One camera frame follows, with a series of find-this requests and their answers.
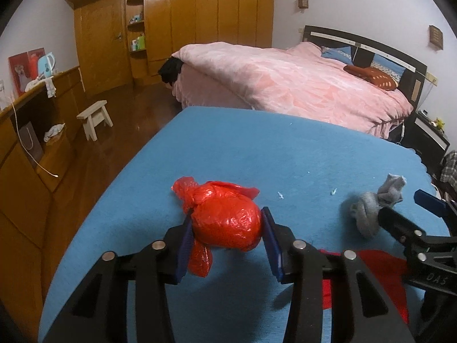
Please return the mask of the left wall lamp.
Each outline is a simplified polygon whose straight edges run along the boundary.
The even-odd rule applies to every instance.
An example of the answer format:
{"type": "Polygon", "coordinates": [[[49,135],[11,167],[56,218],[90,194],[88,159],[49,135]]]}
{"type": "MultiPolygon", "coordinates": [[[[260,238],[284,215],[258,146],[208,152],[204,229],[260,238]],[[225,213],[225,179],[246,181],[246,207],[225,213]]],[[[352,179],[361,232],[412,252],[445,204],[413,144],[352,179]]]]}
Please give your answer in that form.
{"type": "Polygon", "coordinates": [[[309,8],[309,0],[297,0],[297,7],[300,10],[305,10],[309,8]]]}

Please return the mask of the light blue electric kettle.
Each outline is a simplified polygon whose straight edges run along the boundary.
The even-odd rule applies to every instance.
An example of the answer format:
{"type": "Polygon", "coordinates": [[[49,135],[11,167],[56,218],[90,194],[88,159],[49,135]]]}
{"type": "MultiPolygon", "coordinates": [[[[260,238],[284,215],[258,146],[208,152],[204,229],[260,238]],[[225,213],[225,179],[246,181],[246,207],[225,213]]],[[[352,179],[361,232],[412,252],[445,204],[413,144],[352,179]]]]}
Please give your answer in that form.
{"type": "Polygon", "coordinates": [[[53,53],[47,53],[39,58],[37,71],[39,77],[52,77],[56,65],[56,59],[53,53]]]}

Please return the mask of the blue table cloth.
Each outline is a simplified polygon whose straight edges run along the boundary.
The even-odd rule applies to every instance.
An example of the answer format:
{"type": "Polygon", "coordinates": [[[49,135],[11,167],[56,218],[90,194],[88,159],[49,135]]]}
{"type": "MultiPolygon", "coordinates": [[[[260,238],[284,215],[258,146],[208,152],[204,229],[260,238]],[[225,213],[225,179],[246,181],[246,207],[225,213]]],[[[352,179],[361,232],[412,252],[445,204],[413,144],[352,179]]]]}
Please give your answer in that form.
{"type": "Polygon", "coordinates": [[[454,342],[456,205],[412,150],[190,107],[96,203],[41,342],[454,342]]]}

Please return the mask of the plaid shirt on chair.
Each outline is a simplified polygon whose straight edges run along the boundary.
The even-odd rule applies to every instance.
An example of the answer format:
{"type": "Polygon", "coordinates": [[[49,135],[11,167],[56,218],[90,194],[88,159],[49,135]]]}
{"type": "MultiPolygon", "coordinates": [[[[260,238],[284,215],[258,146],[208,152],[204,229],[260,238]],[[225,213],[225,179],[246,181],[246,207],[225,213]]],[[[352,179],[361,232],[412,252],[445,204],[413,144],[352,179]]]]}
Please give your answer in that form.
{"type": "Polygon", "coordinates": [[[457,151],[453,150],[447,154],[442,162],[440,181],[449,184],[454,191],[457,191],[457,151]]]}

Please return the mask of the right wall lamp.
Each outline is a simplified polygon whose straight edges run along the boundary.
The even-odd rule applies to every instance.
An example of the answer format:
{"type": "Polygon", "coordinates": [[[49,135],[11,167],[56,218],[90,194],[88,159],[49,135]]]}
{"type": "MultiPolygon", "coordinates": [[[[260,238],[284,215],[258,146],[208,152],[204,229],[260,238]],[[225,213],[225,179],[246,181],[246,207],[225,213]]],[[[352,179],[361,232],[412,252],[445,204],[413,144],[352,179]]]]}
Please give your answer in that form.
{"type": "Polygon", "coordinates": [[[429,26],[429,44],[432,45],[436,50],[443,50],[444,48],[444,37],[443,32],[436,26],[429,26]]]}

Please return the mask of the red plastic bag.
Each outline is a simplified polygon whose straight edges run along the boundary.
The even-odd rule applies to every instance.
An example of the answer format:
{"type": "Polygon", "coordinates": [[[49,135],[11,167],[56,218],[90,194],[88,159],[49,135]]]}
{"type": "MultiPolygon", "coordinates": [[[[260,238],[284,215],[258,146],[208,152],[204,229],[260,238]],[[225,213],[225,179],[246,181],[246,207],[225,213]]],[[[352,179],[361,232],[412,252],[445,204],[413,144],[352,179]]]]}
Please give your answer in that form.
{"type": "Polygon", "coordinates": [[[222,181],[198,184],[193,177],[182,177],[171,190],[191,216],[195,240],[188,270],[194,275],[204,278],[209,274],[213,247],[249,252],[258,246],[262,217],[254,202],[257,188],[222,181]]]}

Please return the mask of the brown dotted pillow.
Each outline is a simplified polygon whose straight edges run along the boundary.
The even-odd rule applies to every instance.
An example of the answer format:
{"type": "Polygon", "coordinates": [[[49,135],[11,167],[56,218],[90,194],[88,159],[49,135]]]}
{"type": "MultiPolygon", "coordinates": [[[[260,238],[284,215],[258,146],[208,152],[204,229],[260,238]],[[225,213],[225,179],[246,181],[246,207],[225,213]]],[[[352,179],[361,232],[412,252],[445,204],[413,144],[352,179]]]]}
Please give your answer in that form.
{"type": "Polygon", "coordinates": [[[398,83],[392,78],[392,76],[389,76],[389,74],[374,67],[362,68],[353,65],[346,65],[343,67],[343,70],[385,91],[393,91],[398,87],[398,83]]]}

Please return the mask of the black nightstand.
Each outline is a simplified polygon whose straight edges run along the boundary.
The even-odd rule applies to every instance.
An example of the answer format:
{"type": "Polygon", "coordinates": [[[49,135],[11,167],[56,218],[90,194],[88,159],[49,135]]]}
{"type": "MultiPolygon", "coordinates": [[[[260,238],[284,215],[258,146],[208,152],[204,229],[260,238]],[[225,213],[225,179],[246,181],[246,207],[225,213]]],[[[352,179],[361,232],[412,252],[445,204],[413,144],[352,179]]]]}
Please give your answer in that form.
{"type": "Polygon", "coordinates": [[[411,114],[405,121],[405,133],[400,144],[416,152],[431,176],[441,170],[441,162],[450,147],[447,137],[419,112],[411,114]]]}

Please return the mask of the left blue pillow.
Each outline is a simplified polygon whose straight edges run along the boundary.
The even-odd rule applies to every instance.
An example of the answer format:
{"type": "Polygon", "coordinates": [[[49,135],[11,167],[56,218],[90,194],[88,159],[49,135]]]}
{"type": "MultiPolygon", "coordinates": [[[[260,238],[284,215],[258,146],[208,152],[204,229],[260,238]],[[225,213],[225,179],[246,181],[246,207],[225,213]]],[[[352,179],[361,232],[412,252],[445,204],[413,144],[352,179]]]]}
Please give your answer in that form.
{"type": "Polygon", "coordinates": [[[322,47],[321,57],[326,59],[337,60],[345,65],[353,65],[352,62],[352,47],[322,47]]]}

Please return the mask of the small white wooden stool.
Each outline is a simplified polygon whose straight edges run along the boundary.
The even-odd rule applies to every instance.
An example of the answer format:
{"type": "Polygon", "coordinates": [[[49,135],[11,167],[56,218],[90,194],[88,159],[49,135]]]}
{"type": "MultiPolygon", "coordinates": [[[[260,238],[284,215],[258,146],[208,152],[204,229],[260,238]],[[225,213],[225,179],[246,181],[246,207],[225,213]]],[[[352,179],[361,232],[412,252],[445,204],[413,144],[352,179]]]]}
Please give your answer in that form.
{"type": "Polygon", "coordinates": [[[113,121],[106,108],[107,103],[106,100],[96,101],[77,115],[77,119],[83,122],[86,140],[94,142],[98,140],[95,128],[101,123],[109,127],[113,126],[113,121]]]}

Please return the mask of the wooden side cabinet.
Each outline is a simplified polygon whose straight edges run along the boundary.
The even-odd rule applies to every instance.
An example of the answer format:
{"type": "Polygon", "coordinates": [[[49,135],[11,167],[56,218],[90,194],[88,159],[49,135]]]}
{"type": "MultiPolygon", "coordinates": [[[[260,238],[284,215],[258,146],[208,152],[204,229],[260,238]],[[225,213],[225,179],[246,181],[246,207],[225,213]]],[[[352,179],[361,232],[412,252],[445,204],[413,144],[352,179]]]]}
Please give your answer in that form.
{"type": "Polygon", "coordinates": [[[43,309],[42,260],[53,193],[75,156],[85,103],[81,70],[37,84],[1,111],[1,306],[33,338],[43,309]]]}

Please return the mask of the grey sock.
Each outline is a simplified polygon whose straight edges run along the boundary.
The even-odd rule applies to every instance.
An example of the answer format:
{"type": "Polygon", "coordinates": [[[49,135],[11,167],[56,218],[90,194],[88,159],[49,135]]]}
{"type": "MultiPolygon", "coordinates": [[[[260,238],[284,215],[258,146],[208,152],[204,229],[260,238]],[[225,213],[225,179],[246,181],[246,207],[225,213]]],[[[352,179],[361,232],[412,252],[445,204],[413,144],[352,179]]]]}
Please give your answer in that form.
{"type": "Polygon", "coordinates": [[[356,221],[356,227],[364,238],[373,238],[380,230],[378,214],[382,208],[393,208],[403,200],[403,188],[406,186],[405,177],[388,174],[377,192],[365,192],[359,200],[350,207],[351,217],[356,221]]]}

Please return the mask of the bed with pink duvet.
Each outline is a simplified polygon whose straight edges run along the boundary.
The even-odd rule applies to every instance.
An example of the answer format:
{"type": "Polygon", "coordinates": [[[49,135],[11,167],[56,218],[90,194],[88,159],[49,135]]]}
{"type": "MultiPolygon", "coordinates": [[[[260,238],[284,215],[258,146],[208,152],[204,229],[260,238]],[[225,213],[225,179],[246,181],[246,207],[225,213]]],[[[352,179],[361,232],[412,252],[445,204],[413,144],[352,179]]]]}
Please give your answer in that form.
{"type": "Polygon", "coordinates": [[[171,57],[184,62],[170,86],[184,107],[268,111],[323,121],[387,139],[413,114],[427,68],[393,47],[353,33],[306,26],[289,49],[226,42],[188,44],[171,57]],[[352,47],[353,66],[370,67],[377,53],[406,68],[397,89],[382,90],[321,57],[322,47],[352,47]]]}

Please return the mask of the red cloth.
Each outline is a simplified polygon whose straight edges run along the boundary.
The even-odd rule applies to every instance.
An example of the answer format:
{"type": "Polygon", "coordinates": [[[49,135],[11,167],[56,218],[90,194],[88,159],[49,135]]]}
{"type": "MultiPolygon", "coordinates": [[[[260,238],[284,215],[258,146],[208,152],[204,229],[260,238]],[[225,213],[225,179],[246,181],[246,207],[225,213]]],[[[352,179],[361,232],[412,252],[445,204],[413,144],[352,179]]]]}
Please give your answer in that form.
{"type": "MultiPolygon", "coordinates": [[[[381,250],[362,250],[358,253],[358,257],[389,296],[404,323],[409,324],[407,295],[403,285],[407,262],[381,250]]],[[[362,298],[363,316],[374,318],[385,315],[388,312],[387,305],[366,274],[357,275],[357,282],[362,298]]]]}

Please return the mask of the black garment on bed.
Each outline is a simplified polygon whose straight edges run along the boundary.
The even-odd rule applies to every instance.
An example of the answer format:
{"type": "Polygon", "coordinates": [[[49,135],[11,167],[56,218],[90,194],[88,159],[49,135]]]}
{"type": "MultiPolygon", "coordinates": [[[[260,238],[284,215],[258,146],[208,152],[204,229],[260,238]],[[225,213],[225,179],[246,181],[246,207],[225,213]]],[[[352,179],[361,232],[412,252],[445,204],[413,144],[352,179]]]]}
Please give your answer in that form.
{"type": "Polygon", "coordinates": [[[170,57],[158,70],[158,74],[164,84],[172,86],[181,73],[184,62],[176,57],[170,57]]]}

